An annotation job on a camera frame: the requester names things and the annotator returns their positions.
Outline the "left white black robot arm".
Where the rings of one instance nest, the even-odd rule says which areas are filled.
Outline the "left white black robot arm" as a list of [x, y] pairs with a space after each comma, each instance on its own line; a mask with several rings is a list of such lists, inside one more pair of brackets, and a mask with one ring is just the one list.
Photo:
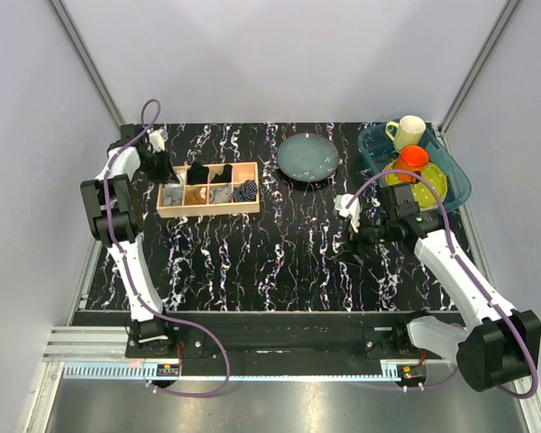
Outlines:
[[114, 259], [129, 302], [126, 355], [168, 357], [177, 351], [177, 336], [165, 319], [164, 304], [144, 258], [142, 208], [132, 178], [138, 171], [153, 182], [178, 183], [179, 178], [166, 153], [164, 127], [127, 124], [122, 134], [122, 139], [109, 146], [100, 173], [81, 182], [80, 193], [91, 234]]

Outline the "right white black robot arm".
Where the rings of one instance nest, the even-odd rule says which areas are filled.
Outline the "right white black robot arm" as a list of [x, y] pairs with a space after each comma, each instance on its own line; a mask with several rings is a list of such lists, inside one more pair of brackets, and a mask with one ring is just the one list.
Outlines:
[[454, 364], [475, 391], [499, 388], [525, 377], [530, 388], [513, 392], [521, 400], [536, 395], [541, 321], [531, 310], [519, 311], [502, 297], [464, 253], [451, 233], [443, 209], [423, 211], [405, 183], [381, 189], [386, 220], [375, 226], [360, 222], [358, 198], [335, 199], [335, 213], [350, 222], [352, 246], [403, 244], [437, 278], [454, 302], [463, 326], [446, 324], [426, 312], [397, 322], [391, 346], [402, 357], [418, 351]]

